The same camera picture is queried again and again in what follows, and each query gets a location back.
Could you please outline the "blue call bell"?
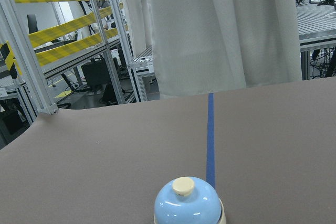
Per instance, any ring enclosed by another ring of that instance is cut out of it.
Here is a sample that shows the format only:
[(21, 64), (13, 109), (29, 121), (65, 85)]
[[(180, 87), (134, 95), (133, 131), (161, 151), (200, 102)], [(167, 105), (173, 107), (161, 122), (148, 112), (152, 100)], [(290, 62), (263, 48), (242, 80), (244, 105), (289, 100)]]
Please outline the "blue call bell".
[(154, 223), (226, 223), (216, 190), (197, 177), (176, 178), (159, 191), (154, 202)]

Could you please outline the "white curtain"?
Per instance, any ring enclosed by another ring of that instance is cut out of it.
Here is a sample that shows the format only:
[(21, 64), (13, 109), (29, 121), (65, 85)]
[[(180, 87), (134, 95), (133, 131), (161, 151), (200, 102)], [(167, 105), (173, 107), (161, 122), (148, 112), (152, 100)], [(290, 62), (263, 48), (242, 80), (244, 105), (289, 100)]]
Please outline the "white curtain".
[(301, 80), (294, 0), (123, 0), (160, 98)]

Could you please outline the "aluminium frame with yellow tape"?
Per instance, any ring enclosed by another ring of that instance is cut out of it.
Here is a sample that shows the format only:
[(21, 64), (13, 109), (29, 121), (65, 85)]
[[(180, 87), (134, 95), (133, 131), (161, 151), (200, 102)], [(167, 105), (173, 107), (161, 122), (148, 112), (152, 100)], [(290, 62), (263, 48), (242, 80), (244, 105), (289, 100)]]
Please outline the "aluminium frame with yellow tape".
[(87, 61), (102, 63), (106, 104), (139, 101), (125, 0), (1, 0), (1, 55), (25, 117), (58, 111), (49, 83)]

